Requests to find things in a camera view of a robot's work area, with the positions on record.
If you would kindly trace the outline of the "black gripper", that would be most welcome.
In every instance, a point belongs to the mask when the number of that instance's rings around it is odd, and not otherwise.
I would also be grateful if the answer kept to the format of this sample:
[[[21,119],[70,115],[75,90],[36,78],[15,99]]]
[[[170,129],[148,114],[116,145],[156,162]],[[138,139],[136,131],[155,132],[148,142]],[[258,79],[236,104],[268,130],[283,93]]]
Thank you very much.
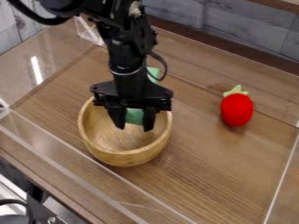
[[[174,92],[150,80],[143,68],[131,74],[112,73],[112,75],[114,80],[90,87],[95,105],[107,109],[115,126],[122,130],[127,123],[127,108],[143,109],[143,128],[147,132],[155,127],[159,111],[172,110]]]

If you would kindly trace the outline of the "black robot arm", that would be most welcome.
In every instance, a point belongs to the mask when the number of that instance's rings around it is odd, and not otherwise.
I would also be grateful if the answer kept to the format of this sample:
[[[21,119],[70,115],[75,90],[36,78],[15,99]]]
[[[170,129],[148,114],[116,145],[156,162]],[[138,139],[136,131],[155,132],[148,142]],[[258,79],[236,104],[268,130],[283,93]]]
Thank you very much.
[[[130,109],[143,111],[144,131],[155,127],[156,114],[172,109],[174,91],[162,87],[147,66],[147,59],[164,63],[155,53],[158,33],[154,30],[143,0],[38,0],[54,15],[42,17],[21,0],[8,3],[35,22],[60,25],[80,15],[94,22],[107,46],[108,69],[114,79],[90,87],[94,104],[107,110],[119,129],[127,126]]]

